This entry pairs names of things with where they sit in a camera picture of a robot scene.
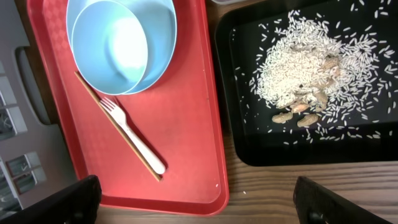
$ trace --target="white plastic fork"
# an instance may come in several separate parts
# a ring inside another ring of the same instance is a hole
[[[142,156],[147,160],[149,165],[157,174],[163,174],[166,171],[162,161],[148,148],[145,143],[139,139],[139,137],[132,131],[127,124],[126,114],[117,104],[113,103],[107,97],[103,98],[100,102],[101,106],[112,116],[117,124],[123,129],[124,132],[129,136],[131,141],[137,146]]]

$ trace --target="chopstick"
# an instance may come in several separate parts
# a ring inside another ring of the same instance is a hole
[[[142,154],[138,151],[137,147],[134,145],[134,143],[132,143],[132,141],[130,140],[130,138],[127,136],[127,134],[123,131],[123,129],[120,128],[120,126],[115,122],[115,120],[104,110],[104,108],[100,105],[100,100],[98,99],[98,97],[95,95],[95,93],[93,92],[93,90],[91,90],[91,88],[87,85],[86,81],[84,81],[84,79],[81,77],[79,72],[75,72],[75,75],[77,76],[77,78],[79,79],[79,81],[81,82],[81,84],[83,84],[83,86],[86,88],[87,92],[91,95],[91,97],[94,99],[94,101],[96,102],[96,104],[98,105],[98,107],[101,109],[102,112],[104,112],[104,114],[108,117],[108,119],[111,121],[111,123],[113,124],[113,126],[116,128],[116,130],[118,130],[119,134],[124,138],[124,140],[127,142],[127,144],[131,147],[131,149],[136,153],[136,155],[138,156],[138,158],[141,160],[141,162],[147,167],[147,169],[149,170],[149,172],[155,177],[155,179],[157,181],[161,181],[162,178],[160,177],[159,174],[157,174],[152,167],[149,165],[149,163],[146,161],[146,159],[144,158],[144,156],[142,156]]]

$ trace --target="table surface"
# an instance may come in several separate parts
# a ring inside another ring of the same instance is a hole
[[[30,47],[26,48],[30,65],[50,120],[57,123],[57,110],[27,17],[26,0],[15,2],[30,40]],[[254,2],[258,0],[219,6],[206,0],[211,36],[223,14]],[[230,200],[219,215],[201,218],[101,207],[96,223],[299,223],[292,197],[300,175],[311,178],[392,223],[398,223],[398,162],[251,167],[236,156],[228,115],[223,105],[224,101],[220,98]]]

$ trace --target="light blue bowl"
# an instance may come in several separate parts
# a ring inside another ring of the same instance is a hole
[[[137,16],[147,37],[147,70],[141,82],[126,94],[139,93],[151,87],[169,66],[177,41],[177,17],[172,0],[118,2]]]
[[[146,35],[137,17],[118,2],[86,6],[76,18],[71,42],[80,73],[100,92],[130,92],[144,77]]]

